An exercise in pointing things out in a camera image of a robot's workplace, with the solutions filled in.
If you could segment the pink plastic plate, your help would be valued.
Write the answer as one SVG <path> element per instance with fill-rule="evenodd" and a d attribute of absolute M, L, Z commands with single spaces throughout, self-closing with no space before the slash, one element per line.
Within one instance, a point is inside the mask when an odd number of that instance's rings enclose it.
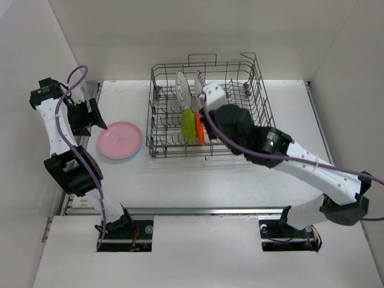
<path fill-rule="evenodd" d="M 97 140 L 98 151 L 105 157 L 121 160 L 134 155 L 142 145 L 142 132 L 133 123 L 114 122 Z"/>

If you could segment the plain white ceramic plate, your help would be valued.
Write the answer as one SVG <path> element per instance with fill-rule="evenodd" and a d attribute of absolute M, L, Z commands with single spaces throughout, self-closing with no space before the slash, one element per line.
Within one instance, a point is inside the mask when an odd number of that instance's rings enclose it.
<path fill-rule="evenodd" d="M 196 97 L 198 97 L 203 90 L 203 87 L 206 85 L 204 75 L 200 70 L 197 70 L 194 78 L 194 89 Z"/>

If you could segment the blue plastic plate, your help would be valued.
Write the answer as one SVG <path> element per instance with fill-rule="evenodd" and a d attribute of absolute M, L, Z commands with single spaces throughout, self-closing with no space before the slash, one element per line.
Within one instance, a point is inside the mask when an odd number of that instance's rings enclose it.
<path fill-rule="evenodd" d="M 106 161 L 122 162 L 122 161 L 130 161 L 130 160 L 134 159 L 138 154 L 139 154 L 139 152 L 135 152 L 132 155 L 129 155 L 128 157 L 124 157 L 124 158 L 110 158 L 107 156 L 104 156 L 103 158 Z"/>

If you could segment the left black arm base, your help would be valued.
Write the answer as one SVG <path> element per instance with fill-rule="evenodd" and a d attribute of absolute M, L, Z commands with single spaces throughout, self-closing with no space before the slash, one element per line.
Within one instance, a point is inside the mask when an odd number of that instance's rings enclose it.
<path fill-rule="evenodd" d="M 154 218 L 134 217 L 133 221 L 133 228 L 106 233 L 103 239 L 101 226 L 98 226 L 97 252 L 151 252 Z"/>

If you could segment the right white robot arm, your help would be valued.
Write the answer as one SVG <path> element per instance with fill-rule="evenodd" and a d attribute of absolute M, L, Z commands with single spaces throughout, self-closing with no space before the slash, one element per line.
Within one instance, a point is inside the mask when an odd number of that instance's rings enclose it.
<path fill-rule="evenodd" d="M 200 112 L 208 136 L 220 139 L 233 154 L 293 176 L 321 192 L 313 200 L 283 209 L 278 221 L 282 235 L 292 236 L 324 221 L 352 226 L 366 216 L 369 200 L 364 193 L 371 187 L 369 173 L 337 169 L 281 130 L 256 125 L 248 110 L 234 104 L 214 111 L 204 107 Z"/>

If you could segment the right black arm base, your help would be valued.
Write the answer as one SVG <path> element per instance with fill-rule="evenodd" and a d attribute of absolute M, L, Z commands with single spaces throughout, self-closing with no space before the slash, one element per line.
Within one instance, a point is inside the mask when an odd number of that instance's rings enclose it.
<path fill-rule="evenodd" d="M 298 230 L 278 219 L 259 219 L 263 252 L 310 251 L 319 252 L 321 236 L 311 225 Z"/>

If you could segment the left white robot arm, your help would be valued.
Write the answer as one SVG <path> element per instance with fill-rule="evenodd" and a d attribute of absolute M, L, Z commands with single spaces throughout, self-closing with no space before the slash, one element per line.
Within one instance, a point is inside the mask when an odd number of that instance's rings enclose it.
<path fill-rule="evenodd" d="M 65 86 L 52 78 L 39 81 L 31 92 L 30 104 L 41 115 L 50 142 L 50 157 L 44 166 L 58 185 L 69 195 L 87 200 L 104 218 L 96 229 L 108 235 L 127 238 L 133 234 L 134 222 L 120 204 L 111 202 L 99 191 L 103 174 L 96 161 L 77 144 L 77 136 L 90 136 L 89 128 L 104 123 L 95 99 L 75 103 L 62 98 Z"/>

